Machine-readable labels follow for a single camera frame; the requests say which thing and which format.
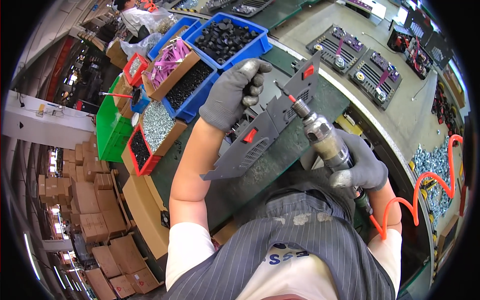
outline hand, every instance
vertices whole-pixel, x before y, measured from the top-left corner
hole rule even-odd
[[[368,191],[379,191],[387,182],[388,169],[375,157],[367,143],[358,135],[335,129],[353,158],[349,170],[333,173],[328,179],[333,188],[359,186]]]
[[[246,59],[225,71],[200,107],[202,119],[229,132],[244,110],[258,103],[258,95],[264,90],[263,73],[271,70],[272,65],[266,61]]]

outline white t-shirt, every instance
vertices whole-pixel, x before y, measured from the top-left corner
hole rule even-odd
[[[377,235],[368,248],[390,276],[397,294],[402,236],[398,231],[388,229],[386,240]],[[210,234],[202,226],[190,222],[172,226],[165,279],[167,290],[180,276],[214,252]],[[296,294],[308,300],[338,299],[332,274],[320,258],[302,249],[276,245],[268,251],[237,300],[260,300],[285,294]]]

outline blue plastic bin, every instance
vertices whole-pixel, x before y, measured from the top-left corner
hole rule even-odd
[[[150,98],[147,96],[147,92],[145,91],[144,85],[140,85],[140,90],[142,91],[142,94],[140,96],[140,99],[138,99],[137,104],[133,105],[132,101],[130,100],[130,109],[133,112],[138,112],[139,114],[142,114],[147,107],[147,105],[150,103]]]
[[[232,23],[237,26],[248,26],[249,31],[255,30],[258,32],[258,36],[248,43],[245,48],[235,53],[229,60],[227,60],[223,65],[219,65],[216,61],[210,58],[207,54],[201,51],[199,48],[195,47],[193,44],[195,39],[202,35],[202,29],[207,27],[210,22],[220,22],[223,19],[231,19]],[[268,29],[261,27],[255,23],[249,22],[247,20],[243,20],[242,18],[235,17],[223,12],[219,12],[214,15],[207,23],[203,24],[200,28],[198,28],[194,33],[192,33],[189,37],[184,38],[183,40],[186,41],[200,56],[205,57],[210,63],[212,63],[217,69],[221,71],[226,71],[230,69],[234,64],[237,62],[247,59],[247,58],[255,58],[259,57],[262,54],[268,52],[271,48],[273,48],[272,44],[268,42],[267,38]]]
[[[172,39],[173,35],[180,30],[180,28],[188,26],[189,28],[180,36],[185,40],[189,35],[191,35],[197,28],[202,26],[198,18],[193,17],[183,17],[178,22],[172,26],[160,39],[160,41],[148,52],[147,56],[150,60],[154,60],[157,57],[158,53],[162,49],[162,46]]]
[[[190,123],[197,115],[198,109],[207,100],[208,93],[215,81],[220,77],[218,69],[207,59],[200,56],[200,59],[213,69],[212,73],[193,91],[193,93],[185,99],[185,102],[176,111],[170,105],[167,97],[163,97],[162,104],[173,118],[184,119],[186,123]]]

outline orange air hose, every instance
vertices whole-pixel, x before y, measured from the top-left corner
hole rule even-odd
[[[455,170],[454,170],[454,165],[453,165],[453,153],[452,153],[452,148],[453,148],[453,142],[458,141],[459,143],[463,143],[463,138],[458,135],[458,134],[453,134],[450,139],[448,140],[448,165],[450,167],[450,182],[452,184],[452,188],[449,188],[448,185],[443,181],[440,176],[433,172],[424,172],[422,173],[418,179],[417,182],[415,183],[415,189],[413,190],[413,206],[405,199],[401,197],[396,197],[390,200],[385,208],[384,211],[384,219],[383,219],[383,227],[380,227],[380,224],[378,224],[377,220],[373,217],[373,215],[370,216],[370,220],[372,221],[373,225],[377,228],[378,232],[382,236],[382,239],[385,240],[387,238],[387,219],[388,219],[388,212],[390,210],[390,207],[392,206],[393,203],[395,202],[400,202],[403,203],[412,213],[413,215],[413,223],[415,226],[418,226],[419,224],[419,213],[418,213],[418,195],[419,195],[419,190],[420,190],[420,185],[423,179],[426,177],[430,177],[433,179],[436,179],[438,183],[445,189],[446,194],[448,197],[453,198],[455,195]]]

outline red plastic bin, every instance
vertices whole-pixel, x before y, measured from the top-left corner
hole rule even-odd
[[[129,71],[133,61],[137,57],[140,60],[140,67],[138,67],[137,72],[132,78],[130,76]],[[129,85],[139,87],[142,84],[142,72],[148,68],[148,64],[149,64],[148,61],[143,56],[135,52],[135,54],[132,56],[132,58],[127,62],[127,64],[123,68],[123,73],[125,74],[125,77],[127,78],[127,82]]]
[[[144,137],[145,145],[147,145],[148,152],[150,152],[150,157],[147,159],[147,162],[145,162],[144,167],[141,170],[138,169],[137,159],[135,158],[135,154],[133,154],[132,148],[130,147],[130,145],[132,144],[132,138],[137,131],[140,131],[142,133],[142,136]],[[132,157],[133,165],[135,166],[135,172],[137,172],[137,176],[150,175],[150,173],[152,173],[153,169],[155,168],[156,164],[162,158],[161,156],[152,154],[152,150],[150,150],[150,147],[148,146],[148,143],[145,140],[144,131],[142,130],[142,127],[140,126],[140,124],[137,124],[135,129],[133,129],[132,135],[130,136],[130,139],[128,139],[127,147],[128,147],[128,151],[130,152],[130,156]]]

